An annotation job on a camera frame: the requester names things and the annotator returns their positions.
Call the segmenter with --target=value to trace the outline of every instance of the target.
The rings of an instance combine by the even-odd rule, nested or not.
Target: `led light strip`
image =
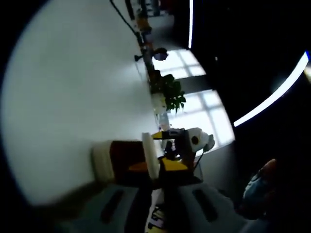
[[[288,78],[285,80],[285,82],[271,96],[269,96],[264,102],[262,102],[260,105],[258,105],[252,111],[250,111],[248,114],[242,116],[240,119],[235,121],[233,123],[233,125],[235,127],[237,127],[237,126],[243,124],[244,122],[246,122],[249,119],[256,116],[258,113],[262,112],[264,109],[266,109],[271,104],[273,104],[278,98],[280,98],[282,95],[284,95],[284,93],[287,92],[288,89],[290,89],[291,86],[300,77],[300,75],[302,74],[302,72],[304,71],[305,67],[308,64],[308,61],[309,61],[308,56],[306,53],[304,53],[302,55],[302,57],[300,58],[299,62],[297,63],[295,69],[288,76]]]
[[[189,41],[188,47],[192,46],[192,30],[193,30],[193,0],[190,0],[190,19],[189,19]]]

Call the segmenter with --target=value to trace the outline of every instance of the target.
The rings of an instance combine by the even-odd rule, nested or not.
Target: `yellow object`
[[[130,171],[148,171],[147,163],[146,162],[141,162],[138,164],[134,164],[129,167]]]
[[[145,28],[150,28],[150,24],[147,18],[137,18],[136,24],[140,30],[143,30]]]
[[[163,137],[162,131],[159,131],[159,132],[152,135],[153,139],[162,139],[162,137]]]
[[[167,158],[163,158],[162,161],[166,171],[181,171],[188,169],[186,165],[177,161],[168,160]]]

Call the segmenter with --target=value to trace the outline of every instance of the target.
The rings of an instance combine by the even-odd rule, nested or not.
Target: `person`
[[[237,212],[248,219],[267,214],[276,196],[276,159],[267,162],[245,188]]]

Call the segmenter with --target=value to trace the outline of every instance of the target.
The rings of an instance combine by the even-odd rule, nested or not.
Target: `green plant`
[[[176,113],[180,108],[184,108],[186,99],[185,92],[181,90],[179,81],[175,81],[172,74],[162,77],[163,81],[163,95],[167,110],[175,109]]]
[[[180,108],[184,108],[186,99],[185,92],[181,90],[179,81],[176,81],[172,74],[164,77],[159,70],[150,73],[151,93],[163,93],[167,110],[175,109],[176,113]]]

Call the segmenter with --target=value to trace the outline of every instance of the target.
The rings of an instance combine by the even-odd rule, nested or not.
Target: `window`
[[[153,58],[155,69],[160,70],[162,76],[172,74],[176,79],[183,79],[206,74],[190,50],[172,50],[168,54],[165,61]]]
[[[199,127],[213,134],[215,146],[212,150],[234,141],[234,133],[225,108],[216,91],[208,90],[185,95],[186,104],[182,111],[168,114],[171,128]]]

